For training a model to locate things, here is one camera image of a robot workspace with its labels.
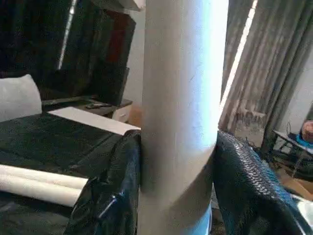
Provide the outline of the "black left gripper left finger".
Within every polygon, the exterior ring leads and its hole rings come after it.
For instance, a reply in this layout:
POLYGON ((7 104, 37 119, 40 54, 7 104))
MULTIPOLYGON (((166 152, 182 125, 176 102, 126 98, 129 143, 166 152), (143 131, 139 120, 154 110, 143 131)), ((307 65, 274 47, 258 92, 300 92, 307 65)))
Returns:
POLYGON ((127 131, 113 146, 108 168, 87 181, 64 233, 134 235, 137 230, 141 135, 127 131))

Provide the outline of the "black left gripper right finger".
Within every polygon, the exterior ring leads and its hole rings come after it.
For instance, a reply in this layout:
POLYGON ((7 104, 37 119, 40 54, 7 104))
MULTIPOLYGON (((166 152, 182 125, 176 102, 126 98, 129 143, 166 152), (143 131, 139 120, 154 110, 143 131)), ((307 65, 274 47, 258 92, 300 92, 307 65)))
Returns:
POLYGON ((290 194, 258 154, 219 131, 213 184, 228 235, 311 235, 290 194))

